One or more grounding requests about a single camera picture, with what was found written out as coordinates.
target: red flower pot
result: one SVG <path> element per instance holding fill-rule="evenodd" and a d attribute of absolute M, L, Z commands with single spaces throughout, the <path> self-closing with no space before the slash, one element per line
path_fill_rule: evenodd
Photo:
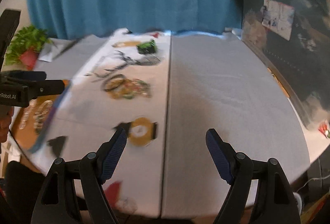
<path fill-rule="evenodd" d="M 30 48 L 19 57 L 19 60 L 26 66 L 28 71 L 31 71 L 38 59 L 38 55 L 39 53 L 35 52 L 33 48 Z"/>

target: finger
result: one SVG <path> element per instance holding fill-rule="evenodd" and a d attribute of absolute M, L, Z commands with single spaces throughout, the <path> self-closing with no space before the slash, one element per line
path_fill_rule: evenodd
<path fill-rule="evenodd" d="M 9 132 L 9 127 L 0 129 L 0 143 L 4 143 L 7 141 L 8 132 Z"/>
<path fill-rule="evenodd" d="M 2 121 L 0 121 L 1 129 L 9 127 L 11 123 L 12 123 L 12 117 L 8 115 L 7 117 L 3 118 Z"/>
<path fill-rule="evenodd" d="M 15 111 L 15 108 L 14 108 L 14 107 L 11 107 L 11 108 L 9 109 L 9 112 L 8 112 L 9 116 L 13 117 L 13 115 L 14 115 L 14 111 Z"/>

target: screw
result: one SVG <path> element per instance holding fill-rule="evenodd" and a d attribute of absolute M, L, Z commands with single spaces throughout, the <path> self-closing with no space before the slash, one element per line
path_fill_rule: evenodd
<path fill-rule="evenodd" d="M 87 158 L 88 159 L 94 159 L 96 157 L 96 153 L 95 152 L 90 152 L 87 154 Z"/>
<path fill-rule="evenodd" d="M 270 158 L 270 163 L 273 164 L 273 165 L 277 165 L 278 164 L 278 161 L 275 159 L 275 158 Z"/>
<path fill-rule="evenodd" d="M 55 159 L 55 161 L 54 161 L 54 163 L 55 163 L 56 165 L 59 165 L 61 162 L 62 162 L 62 158 L 57 158 L 57 159 Z"/>
<path fill-rule="evenodd" d="M 244 153 L 241 153 L 241 152 L 239 152 L 239 153 L 237 153 L 237 154 L 236 154 L 236 157 L 237 157 L 238 159 L 241 159 L 241 160 L 243 160 L 243 159 L 245 158 L 245 154 L 244 154 Z"/>

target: green leaves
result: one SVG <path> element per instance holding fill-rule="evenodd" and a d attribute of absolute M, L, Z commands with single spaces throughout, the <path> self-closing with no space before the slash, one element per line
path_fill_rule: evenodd
<path fill-rule="evenodd" d="M 50 43 L 46 29 L 38 29 L 33 25 L 23 27 L 15 35 L 6 52 L 6 65 L 20 63 L 19 57 L 28 49 L 40 52 L 45 43 Z"/>

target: white wall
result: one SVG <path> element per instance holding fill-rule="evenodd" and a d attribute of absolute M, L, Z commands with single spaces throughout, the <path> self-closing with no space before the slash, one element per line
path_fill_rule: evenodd
<path fill-rule="evenodd" d="M 2 14 L 2 12 L 6 8 L 21 10 L 19 26 L 18 26 L 17 30 L 31 24 L 30 18 L 29 18 L 29 13 L 27 11 L 26 0 L 2 0 L 0 3 L 0 14 Z"/>

